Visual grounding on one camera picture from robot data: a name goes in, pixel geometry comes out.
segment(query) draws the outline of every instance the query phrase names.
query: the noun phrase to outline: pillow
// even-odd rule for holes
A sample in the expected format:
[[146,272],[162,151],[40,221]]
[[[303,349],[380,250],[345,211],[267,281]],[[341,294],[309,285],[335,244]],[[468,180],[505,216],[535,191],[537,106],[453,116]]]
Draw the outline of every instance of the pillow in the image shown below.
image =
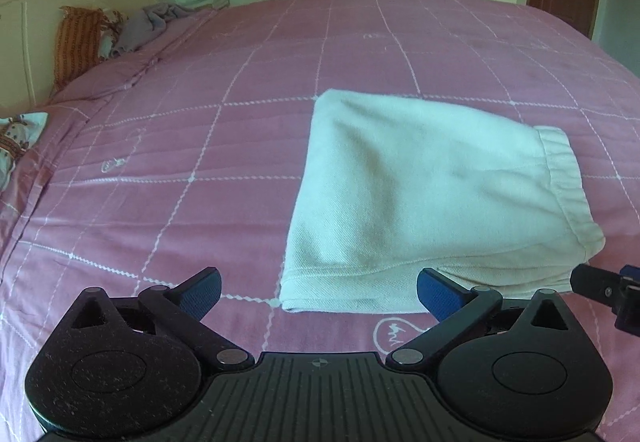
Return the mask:
[[115,10],[61,8],[64,18],[56,36],[54,91],[60,91],[105,60],[125,20],[124,15]]
[[0,191],[8,186],[15,163],[40,137],[47,116],[47,113],[25,113],[0,118]]

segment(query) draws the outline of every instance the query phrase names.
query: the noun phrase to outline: gray cloth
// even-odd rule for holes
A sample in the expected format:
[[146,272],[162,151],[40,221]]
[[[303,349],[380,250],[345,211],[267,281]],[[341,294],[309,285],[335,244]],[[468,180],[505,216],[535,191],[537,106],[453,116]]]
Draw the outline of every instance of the gray cloth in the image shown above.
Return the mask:
[[168,21],[192,13],[193,10],[172,3],[158,3],[138,10],[126,22],[118,42],[111,49],[111,57],[136,51],[164,33]]

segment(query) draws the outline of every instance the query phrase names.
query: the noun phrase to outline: orange striped pillow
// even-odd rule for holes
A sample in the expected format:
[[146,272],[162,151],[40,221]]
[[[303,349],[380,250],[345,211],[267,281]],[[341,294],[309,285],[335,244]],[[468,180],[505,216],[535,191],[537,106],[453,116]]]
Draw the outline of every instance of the orange striped pillow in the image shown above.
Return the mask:
[[54,52],[54,90],[58,91],[76,77],[100,63],[102,10],[63,6],[65,12],[56,36]]

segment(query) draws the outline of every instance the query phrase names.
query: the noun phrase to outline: silver screw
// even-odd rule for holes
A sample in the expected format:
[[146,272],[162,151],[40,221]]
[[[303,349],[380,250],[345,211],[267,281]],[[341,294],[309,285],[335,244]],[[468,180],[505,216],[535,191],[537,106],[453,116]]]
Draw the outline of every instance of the silver screw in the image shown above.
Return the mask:
[[222,364],[240,364],[249,358],[247,352],[237,348],[228,348],[218,353],[218,360]]
[[422,354],[418,350],[411,348],[401,348],[392,355],[398,364],[417,364],[422,360]]

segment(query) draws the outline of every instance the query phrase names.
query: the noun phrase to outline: bed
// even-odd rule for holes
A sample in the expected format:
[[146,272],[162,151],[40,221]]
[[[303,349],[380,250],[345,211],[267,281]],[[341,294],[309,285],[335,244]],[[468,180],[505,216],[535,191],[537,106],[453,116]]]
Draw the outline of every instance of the bed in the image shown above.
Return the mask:
[[[78,293],[175,285],[217,266],[204,323],[257,356],[376,350],[435,324],[285,313],[287,228],[314,99],[328,88],[465,104],[570,138],[596,222],[596,266],[640,264],[640,80],[554,17],[486,0],[272,0],[173,22],[81,76],[2,194],[0,439],[40,428],[22,382]],[[610,310],[566,301],[614,377],[599,433],[640,426],[640,341]]]

